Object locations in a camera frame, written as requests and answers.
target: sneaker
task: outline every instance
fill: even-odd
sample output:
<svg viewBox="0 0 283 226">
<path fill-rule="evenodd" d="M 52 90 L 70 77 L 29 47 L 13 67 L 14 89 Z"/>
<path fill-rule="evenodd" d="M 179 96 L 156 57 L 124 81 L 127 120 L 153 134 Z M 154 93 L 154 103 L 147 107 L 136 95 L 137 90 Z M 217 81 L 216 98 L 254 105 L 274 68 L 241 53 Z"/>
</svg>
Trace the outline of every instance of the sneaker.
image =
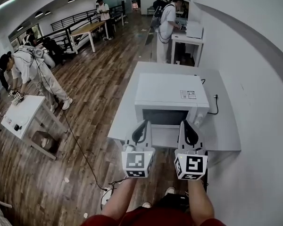
<svg viewBox="0 0 283 226">
<path fill-rule="evenodd" d="M 51 106 L 50 106 L 50 111 L 51 111 L 52 113 L 54 113 L 55 110 L 57 109 L 57 107 L 58 107 L 58 104 L 57 104 L 57 103 L 51 105 Z"/>
<path fill-rule="evenodd" d="M 152 204 L 149 203 L 149 202 L 145 202 L 145 203 L 142 205 L 142 207 L 149 209 L 149 208 L 152 208 Z"/>
<path fill-rule="evenodd" d="M 67 110 L 67 109 L 70 107 L 70 105 L 71 105 L 72 102 L 73 102 L 72 98 L 69 98 L 69 96 L 68 96 L 67 100 L 64 101 L 62 110 L 63 110 L 63 111 L 64 111 L 64 110 Z"/>
<path fill-rule="evenodd" d="M 167 194 L 175 194 L 175 188 L 173 188 L 172 186 L 169 187 L 169 188 L 166 190 L 165 196 L 166 196 Z"/>
</svg>

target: black and white marker cube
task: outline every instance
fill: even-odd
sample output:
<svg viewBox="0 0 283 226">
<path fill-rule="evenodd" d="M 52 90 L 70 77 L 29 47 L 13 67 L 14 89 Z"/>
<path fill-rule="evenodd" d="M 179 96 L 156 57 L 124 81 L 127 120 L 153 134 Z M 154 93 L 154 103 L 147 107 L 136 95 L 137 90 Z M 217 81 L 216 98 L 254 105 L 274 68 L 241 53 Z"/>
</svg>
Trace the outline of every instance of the black and white marker cube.
<svg viewBox="0 0 283 226">
<path fill-rule="evenodd" d="M 174 164 L 178 179 L 199 180 L 205 175 L 208 156 L 177 154 Z"/>
<path fill-rule="evenodd" d="M 154 161 L 154 152 L 122 152 L 123 170 L 127 177 L 147 178 Z"/>
</svg>

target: white shirt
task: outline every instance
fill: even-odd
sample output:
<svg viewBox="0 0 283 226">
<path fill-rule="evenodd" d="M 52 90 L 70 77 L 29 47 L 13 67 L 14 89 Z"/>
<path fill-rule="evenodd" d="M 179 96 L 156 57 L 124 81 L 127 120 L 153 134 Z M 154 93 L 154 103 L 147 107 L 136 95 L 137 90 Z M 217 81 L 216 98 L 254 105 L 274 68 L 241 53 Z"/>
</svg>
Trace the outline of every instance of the white shirt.
<svg viewBox="0 0 283 226">
<path fill-rule="evenodd" d="M 14 55 L 15 64 L 11 69 L 11 74 L 14 79 L 22 78 L 23 83 L 27 83 L 29 79 L 33 80 L 38 71 L 38 65 L 29 53 L 18 51 Z M 38 64 L 42 64 L 43 59 L 37 59 Z"/>
<path fill-rule="evenodd" d="M 176 20 L 176 8 L 175 8 L 175 3 L 172 2 L 167 6 L 165 6 L 160 20 L 161 25 L 159 27 L 159 31 L 160 33 L 163 33 L 165 35 L 164 39 L 170 37 L 174 29 L 174 27 L 168 22 L 175 22 L 175 20 Z"/>
<path fill-rule="evenodd" d="M 101 5 L 101 6 L 99 5 L 99 7 L 98 7 L 98 9 L 97 9 L 97 12 L 100 13 L 101 10 L 102 10 L 103 12 L 109 11 L 109 6 L 108 6 L 108 4 L 103 3 L 103 5 Z M 106 21 L 106 20 L 108 20 L 108 19 L 110 19 L 109 13 L 102 13 L 102 14 L 100 15 L 100 20 L 101 20 L 101 21 Z"/>
</svg>

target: red shirt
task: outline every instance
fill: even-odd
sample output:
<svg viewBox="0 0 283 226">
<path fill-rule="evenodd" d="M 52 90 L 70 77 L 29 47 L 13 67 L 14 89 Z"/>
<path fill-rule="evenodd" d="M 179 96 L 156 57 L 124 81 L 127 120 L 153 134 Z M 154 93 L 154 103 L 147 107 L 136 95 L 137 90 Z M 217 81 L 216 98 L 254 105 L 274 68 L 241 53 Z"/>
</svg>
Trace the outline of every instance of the red shirt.
<svg viewBox="0 0 283 226">
<path fill-rule="evenodd" d="M 104 215 L 95 215 L 88 218 L 81 226 L 192 226 L 190 214 L 179 210 L 153 207 L 138 208 L 128 212 L 119 221 Z M 225 226 L 217 219 L 209 219 L 201 226 Z"/>
</svg>

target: wooden floor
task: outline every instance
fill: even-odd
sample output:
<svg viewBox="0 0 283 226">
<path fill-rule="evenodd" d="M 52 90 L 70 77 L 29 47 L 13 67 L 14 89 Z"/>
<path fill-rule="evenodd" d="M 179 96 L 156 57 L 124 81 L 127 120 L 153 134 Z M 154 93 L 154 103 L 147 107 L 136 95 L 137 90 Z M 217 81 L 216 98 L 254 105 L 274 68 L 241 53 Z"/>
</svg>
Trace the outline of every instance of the wooden floor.
<svg viewBox="0 0 283 226">
<path fill-rule="evenodd" d="M 72 61 L 53 70 L 74 100 L 66 117 L 103 187 L 124 177 L 120 152 L 107 134 L 146 41 L 147 32 L 142 29 L 150 24 L 150 18 L 137 14 L 127 21 L 124 28 L 118 24 L 114 40 L 95 44 L 96 53 L 88 45 Z M 38 95 L 32 83 L 28 92 Z M 8 108 L 9 101 L 3 92 L 0 112 Z M 55 115 L 67 124 L 60 109 Z M 47 130 L 60 138 L 57 160 L 4 129 L 0 133 L 0 200 L 14 208 L 3 212 L 14 226 L 78 226 L 85 220 L 84 213 L 100 212 L 102 192 L 72 134 L 59 131 L 45 113 L 40 116 Z M 39 127 L 34 124 L 32 131 L 36 129 Z M 130 210 L 143 202 L 156 202 L 170 186 L 181 192 L 186 189 L 186 182 L 176 179 L 173 161 L 173 150 L 157 150 L 150 177 L 139 180 Z"/>
</svg>

